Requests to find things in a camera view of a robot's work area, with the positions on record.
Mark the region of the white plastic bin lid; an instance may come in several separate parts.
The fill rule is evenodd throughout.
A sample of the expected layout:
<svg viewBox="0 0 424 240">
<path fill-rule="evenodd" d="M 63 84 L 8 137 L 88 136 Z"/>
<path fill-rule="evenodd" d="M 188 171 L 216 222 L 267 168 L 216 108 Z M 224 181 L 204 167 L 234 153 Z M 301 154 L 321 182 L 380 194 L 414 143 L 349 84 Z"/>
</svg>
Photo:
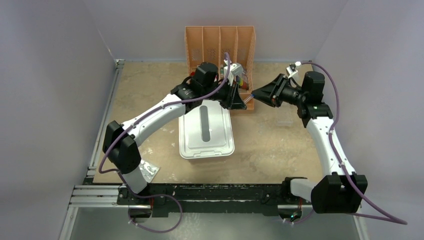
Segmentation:
<svg viewBox="0 0 424 240">
<path fill-rule="evenodd" d="M 230 111 L 219 102 L 202 105 L 178 118 L 179 154 L 186 160 L 225 157 L 235 151 Z"/>
</svg>

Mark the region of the clear dropper with blue band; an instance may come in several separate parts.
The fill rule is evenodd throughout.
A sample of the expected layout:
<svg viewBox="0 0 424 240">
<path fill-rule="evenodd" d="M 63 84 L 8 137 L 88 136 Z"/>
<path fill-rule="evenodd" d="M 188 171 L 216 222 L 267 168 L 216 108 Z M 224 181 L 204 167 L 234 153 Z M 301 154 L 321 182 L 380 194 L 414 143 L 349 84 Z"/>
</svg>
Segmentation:
<svg viewBox="0 0 424 240">
<path fill-rule="evenodd" d="M 249 95 L 247 98 L 245 98 L 244 100 L 243 100 L 243 102 L 245 103 L 245 104 L 247 104 L 250 100 L 252 100 L 254 98 L 254 96 L 251 94 L 251 95 Z"/>
</svg>

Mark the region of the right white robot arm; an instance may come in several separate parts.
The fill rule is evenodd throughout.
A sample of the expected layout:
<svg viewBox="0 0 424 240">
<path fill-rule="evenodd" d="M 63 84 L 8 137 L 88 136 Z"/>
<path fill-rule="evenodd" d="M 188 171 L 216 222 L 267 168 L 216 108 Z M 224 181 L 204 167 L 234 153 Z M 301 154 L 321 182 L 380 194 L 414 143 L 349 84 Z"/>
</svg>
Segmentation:
<svg viewBox="0 0 424 240">
<path fill-rule="evenodd" d="M 270 107 L 283 103 L 297 106 L 297 114 L 314 141 L 323 178 L 312 182 L 305 177 L 286 177 L 280 196 L 288 204 L 299 198 L 309 201 L 318 214 L 354 214 L 368 187 L 365 175 L 349 163 L 333 128 L 334 116 L 323 102 L 325 76 L 308 71 L 300 87 L 280 73 L 272 82 L 253 90 L 253 98 Z"/>
</svg>

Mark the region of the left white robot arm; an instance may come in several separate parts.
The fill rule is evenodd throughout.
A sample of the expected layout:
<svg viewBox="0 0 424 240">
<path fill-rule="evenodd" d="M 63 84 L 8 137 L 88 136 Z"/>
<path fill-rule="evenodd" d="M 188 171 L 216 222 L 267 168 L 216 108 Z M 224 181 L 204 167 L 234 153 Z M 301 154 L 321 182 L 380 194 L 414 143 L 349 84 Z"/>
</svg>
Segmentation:
<svg viewBox="0 0 424 240">
<path fill-rule="evenodd" d="M 123 123 L 110 122 L 105 131 L 102 162 L 109 159 L 114 171 L 130 189 L 129 197 L 138 205 L 149 199 L 148 183 L 140 170 L 139 147 L 153 133 L 173 119 L 198 108 L 203 101 L 217 101 L 223 109 L 245 110 L 235 76 L 243 73 L 239 63 L 228 63 L 224 77 L 219 78 L 218 67 L 202 62 L 193 74 L 176 85 L 159 103 Z"/>
</svg>

